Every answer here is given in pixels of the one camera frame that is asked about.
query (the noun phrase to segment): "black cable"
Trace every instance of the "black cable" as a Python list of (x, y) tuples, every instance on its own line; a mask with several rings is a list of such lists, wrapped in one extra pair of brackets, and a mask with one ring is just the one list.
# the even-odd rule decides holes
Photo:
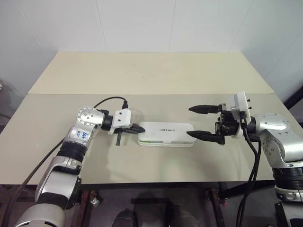
[[(123, 100), (123, 106), (122, 106), (123, 109), (128, 107), (127, 100), (125, 98), (120, 97), (120, 96), (113, 96), (113, 97), (109, 97), (109, 98), (103, 99), (102, 101), (100, 101), (99, 103), (97, 103), (96, 105), (94, 105), (94, 108), (96, 108), (97, 106), (99, 106), (101, 103), (103, 103), (103, 102), (105, 102), (105, 101), (107, 101), (109, 99), (114, 99), (114, 98), (122, 99)], [(17, 197), (20, 195), (21, 191), (24, 189), (24, 187), (27, 185), (27, 183), (30, 181), (30, 179), (33, 177), (33, 175), (37, 172), (37, 170), (40, 168), (40, 166), (62, 144), (63, 140), (64, 140), (64, 138), (59, 143), (57, 143), (57, 145), (53, 149), (51, 149), (50, 152), (48, 152), (48, 154), (40, 161), (40, 163), (28, 175), (28, 177), (25, 179), (25, 181), (17, 188), (14, 196), (9, 200), (8, 206), (7, 206), (6, 210), (5, 210), (4, 218), (2, 220), (2, 225), (1, 225), (2, 227), (8, 227), (9, 226), (10, 214), (11, 214), (12, 207), (13, 207), (14, 202), (16, 201)]]
[(0, 113), (0, 116), (1, 116), (1, 117), (5, 117), (5, 118), (7, 118), (7, 119), (10, 119), (10, 118), (11, 118), (11, 116), (8, 116), (8, 115), (6, 115), (6, 114), (4, 114), (4, 113)]
[(255, 147), (252, 145), (249, 135), (247, 133), (247, 128), (243, 129), (243, 135), (245, 137), (245, 140), (247, 141), (249, 147), (251, 148), (251, 150), (253, 151), (254, 155), (255, 155), (255, 162), (254, 162), (254, 166), (252, 168), (252, 171), (250, 173), (250, 177), (249, 180), (247, 182), (247, 189), (246, 192), (240, 202), (239, 208), (238, 208), (238, 213), (237, 213), (237, 219), (236, 219), (236, 227), (240, 227), (242, 225), (242, 220), (243, 220), (243, 215), (245, 212), (245, 205), (246, 205), (246, 200), (247, 197), (250, 194), (250, 191), (253, 189), (254, 185), (255, 185), (255, 181), (257, 178), (257, 174), (258, 174), (258, 166), (259, 166), (259, 162), (260, 162), (260, 156), (261, 156), (261, 141), (258, 140), (258, 152), (256, 151)]

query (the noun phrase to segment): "white box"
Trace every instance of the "white box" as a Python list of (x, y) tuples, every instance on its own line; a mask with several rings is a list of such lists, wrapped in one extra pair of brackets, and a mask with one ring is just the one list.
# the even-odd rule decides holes
[(191, 147), (196, 138), (186, 134), (193, 131), (189, 123), (141, 122), (145, 132), (138, 134), (138, 143), (144, 146)]

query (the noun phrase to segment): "white tile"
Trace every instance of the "white tile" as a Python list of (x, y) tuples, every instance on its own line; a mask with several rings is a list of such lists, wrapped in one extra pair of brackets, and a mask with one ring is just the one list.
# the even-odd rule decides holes
[(41, 45), (52, 51), (106, 51), (94, 0), (18, 0)]
[(252, 0), (176, 0), (171, 52), (227, 52)]
[(97, 0), (109, 52), (167, 52), (174, 0)]
[(1, 108), (17, 108), (50, 60), (14, 0), (0, 1)]
[(282, 101), (303, 86), (302, 34), (288, 49), (274, 69), (264, 77)]
[(265, 76), (302, 31), (302, 0), (254, 0), (232, 51)]

